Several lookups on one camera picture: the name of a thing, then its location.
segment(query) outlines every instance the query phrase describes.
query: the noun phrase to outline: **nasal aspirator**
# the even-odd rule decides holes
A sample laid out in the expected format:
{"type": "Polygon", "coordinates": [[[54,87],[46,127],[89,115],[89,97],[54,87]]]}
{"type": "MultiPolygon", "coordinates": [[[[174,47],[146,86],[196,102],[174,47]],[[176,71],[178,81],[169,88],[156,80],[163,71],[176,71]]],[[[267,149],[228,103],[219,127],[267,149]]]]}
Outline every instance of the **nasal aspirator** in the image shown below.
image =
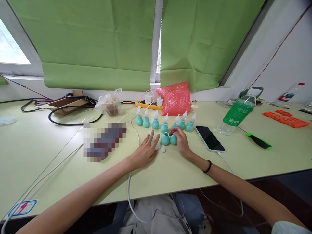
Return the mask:
{"type": "Polygon", "coordinates": [[[149,124],[150,124],[150,122],[149,122],[149,112],[147,111],[147,108],[146,108],[146,110],[144,112],[143,127],[148,128],[148,127],[150,127],[149,124]]]}
{"type": "Polygon", "coordinates": [[[196,113],[192,116],[189,123],[185,126],[185,131],[187,131],[187,132],[193,131],[195,119],[196,119],[196,113]]]}
{"type": "Polygon", "coordinates": [[[158,122],[158,117],[159,117],[159,113],[158,110],[156,110],[155,114],[154,114],[154,121],[152,123],[152,127],[154,129],[158,129],[159,128],[159,122],[158,122]]]}
{"type": "Polygon", "coordinates": [[[185,111],[184,114],[182,115],[182,118],[181,118],[179,125],[178,125],[181,129],[183,129],[185,126],[185,120],[186,120],[187,116],[188,116],[188,113],[187,113],[187,111],[185,111]]]}
{"type": "Polygon", "coordinates": [[[169,114],[165,116],[165,120],[162,123],[162,126],[160,127],[160,131],[162,133],[168,132],[168,123],[169,123],[169,114]]]}
{"type": "Polygon", "coordinates": [[[175,118],[175,123],[172,125],[170,129],[177,127],[179,124],[179,121],[180,121],[180,114],[178,114],[178,116],[175,118]]]}
{"type": "Polygon", "coordinates": [[[136,124],[138,126],[141,126],[143,124],[143,119],[142,119],[142,115],[141,115],[141,106],[138,106],[136,114],[137,114],[136,124]]]}

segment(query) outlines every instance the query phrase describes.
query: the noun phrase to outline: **phone screen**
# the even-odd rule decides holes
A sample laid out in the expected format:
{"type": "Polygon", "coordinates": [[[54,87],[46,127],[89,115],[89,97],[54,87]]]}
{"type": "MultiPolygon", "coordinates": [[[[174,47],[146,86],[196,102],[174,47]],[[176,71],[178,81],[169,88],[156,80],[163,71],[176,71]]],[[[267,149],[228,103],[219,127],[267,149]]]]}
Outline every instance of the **phone screen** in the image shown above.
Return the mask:
{"type": "Polygon", "coordinates": [[[199,134],[205,141],[206,145],[209,149],[214,151],[225,151],[225,148],[220,144],[218,139],[214,136],[214,134],[210,131],[208,127],[205,126],[196,126],[199,134]]]}

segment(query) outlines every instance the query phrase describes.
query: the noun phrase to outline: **green screwdriver handle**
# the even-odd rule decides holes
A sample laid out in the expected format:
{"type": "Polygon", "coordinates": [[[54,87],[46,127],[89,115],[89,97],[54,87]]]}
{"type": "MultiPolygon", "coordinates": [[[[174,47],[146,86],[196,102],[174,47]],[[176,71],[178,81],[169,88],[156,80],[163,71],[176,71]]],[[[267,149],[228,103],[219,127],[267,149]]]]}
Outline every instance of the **green screwdriver handle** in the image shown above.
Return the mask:
{"type": "Polygon", "coordinates": [[[247,133],[246,136],[250,137],[257,145],[259,145],[260,147],[266,150],[271,150],[273,148],[268,142],[266,142],[265,140],[261,138],[256,137],[252,133],[247,133]]]}

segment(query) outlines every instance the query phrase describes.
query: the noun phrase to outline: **pink bubble wrap bag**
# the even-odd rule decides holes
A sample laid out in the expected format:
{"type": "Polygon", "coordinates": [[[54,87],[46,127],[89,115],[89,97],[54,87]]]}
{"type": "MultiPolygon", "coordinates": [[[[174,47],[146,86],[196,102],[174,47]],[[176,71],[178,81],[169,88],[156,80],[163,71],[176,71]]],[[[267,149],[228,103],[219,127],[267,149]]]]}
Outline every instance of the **pink bubble wrap bag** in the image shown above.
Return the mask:
{"type": "Polygon", "coordinates": [[[158,88],[163,98],[162,116],[169,114],[170,116],[182,115],[185,111],[188,113],[193,111],[191,108],[191,92],[188,89],[187,82],[158,88]]]}

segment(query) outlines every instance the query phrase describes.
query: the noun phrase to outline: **yellow power strip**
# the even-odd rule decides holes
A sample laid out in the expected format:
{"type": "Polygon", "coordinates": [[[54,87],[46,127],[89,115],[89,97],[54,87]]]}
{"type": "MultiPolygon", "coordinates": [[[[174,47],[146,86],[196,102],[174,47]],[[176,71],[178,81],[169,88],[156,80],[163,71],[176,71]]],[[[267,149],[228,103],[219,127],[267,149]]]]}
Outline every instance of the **yellow power strip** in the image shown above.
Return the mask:
{"type": "Polygon", "coordinates": [[[157,106],[156,102],[153,102],[151,105],[145,104],[145,101],[136,101],[136,106],[141,106],[141,108],[147,108],[149,106],[149,109],[153,110],[163,110],[163,106],[157,106]]]}

